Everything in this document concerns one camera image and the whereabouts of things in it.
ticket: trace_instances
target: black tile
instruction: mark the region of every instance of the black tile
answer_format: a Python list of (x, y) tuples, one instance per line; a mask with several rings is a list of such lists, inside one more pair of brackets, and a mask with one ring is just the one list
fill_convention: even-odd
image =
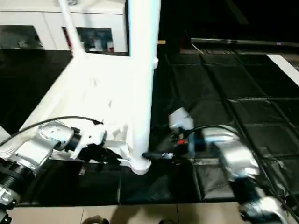
[(286, 123), (268, 100), (229, 100), (244, 124)]
[(34, 205), (118, 204), (120, 166), (87, 164), (85, 174), (79, 175), (83, 165), (81, 162), (48, 161), (48, 163), (30, 189), (31, 194), (34, 194), (31, 197)]
[(234, 194), (220, 165), (195, 166), (202, 201), (234, 201)]
[(17, 131), (71, 60), (68, 51), (1, 50), (0, 124)]
[(266, 159), (264, 163), (281, 195), (289, 195), (284, 186), (287, 186), (292, 194), (299, 194), (299, 157), (271, 158)]
[(233, 118), (219, 100), (200, 99), (184, 107), (194, 120), (194, 126), (229, 125)]
[(171, 67), (161, 66), (156, 69), (153, 80), (153, 100), (171, 100), (176, 95), (176, 86)]
[(200, 57), (198, 54), (174, 54), (168, 55), (167, 59), (172, 65), (200, 64)]
[(149, 136), (149, 151), (169, 152), (173, 143), (170, 143), (171, 133), (169, 127), (151, 127)]
[(184, 107), (179, 99), (156, 100), (153, 99), (151, 106), (151, 127), (168, 127), (169, 115), (178, 108)]
[(182, 101), (200, 98), (219, 98), (207, 71), (201, 65), (173, 66), (178, 97)]
[(215, 76), (226, 98), (265, 97), (265, 93), (242, 67), (209, 66), (208, 69)]
[(217, 67), (231, 67), (239, 65), (239, 62), (236, 60), (234, 55), (203, 54), (200, 56), (203, 59), (203, 63), (207, 65), (213, 65)]
[(5, 120), (2, 122), (2, 127), (10, 134), (17, 132), (41, 99), (26, 95), (22, 98), (20, 97), (6, 115)]
[(246, 66), (269, 97), (299, 97), (299, 87), (278, 66)]
[(266, 55), (235, 55), (244, 65), (275, 65), (274, 62)]
[(246, 126), (255, 147), (264, 157), (299, 155), (298, 133), (287, 126)]
[(272, 103), (294, 126), (299, 126), (299, 100), (273, 100)]
[(199, 202), (199, 189), (194, 178), (189, 161), (153, 161), (144, 175), (136, 175), (123, 167), (121, 204)]

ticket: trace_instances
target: beige floor tile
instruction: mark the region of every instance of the beige floor tile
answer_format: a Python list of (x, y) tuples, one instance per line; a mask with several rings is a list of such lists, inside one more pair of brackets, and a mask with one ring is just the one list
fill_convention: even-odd
[(178, 204), (180, 224), (243, 224), (237, 203)]
[(133, 205), (85, 207), (82, 221), (100, 215), (110, 224), (158, 224), (162, 219), (178, 223), (176, 205)]
[(80, 224), (83, 207), (15, 208), (9, 211), (12, 224)]

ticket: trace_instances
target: dark background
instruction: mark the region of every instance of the dark background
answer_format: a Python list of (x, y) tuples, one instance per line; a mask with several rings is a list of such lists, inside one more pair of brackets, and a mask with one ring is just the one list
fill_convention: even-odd
[(290, 0), (162, 0), (159, 39), (170, 52), (188, 38), (298, 43), (298, 9)]

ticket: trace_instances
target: white pole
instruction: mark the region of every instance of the white pole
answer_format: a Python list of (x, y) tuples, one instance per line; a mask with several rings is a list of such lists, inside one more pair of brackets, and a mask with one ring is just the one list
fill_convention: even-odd
[(142, 154), (148, 151), (153, 90), (154, 59), (160, 0), (129, 0), (130, 56), (132, 58), (133, 152), (135, 166), (148, 165)]
[(84, 54), (85, 51), (81, 45), (81, 41), (77, 32), (76, 27), (74, 26), (71, 19), (71, 12), (69, 9), (69, 5), (67, 0), (59, 0), (60, 9), (62, 12), (62, 16), (64, 17), (64, 22), (66, 26), (66, 30), (71, 41), (71, 50), (73, 56)]

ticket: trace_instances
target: shelf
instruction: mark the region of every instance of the shelf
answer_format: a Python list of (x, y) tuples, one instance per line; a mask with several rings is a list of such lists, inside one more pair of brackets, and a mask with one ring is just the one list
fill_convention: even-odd
[[(126, 0), (78, 0), (72, 13), (124, 14)], [(58, 0), (0, 0), (1, 11), (60, 12)]]

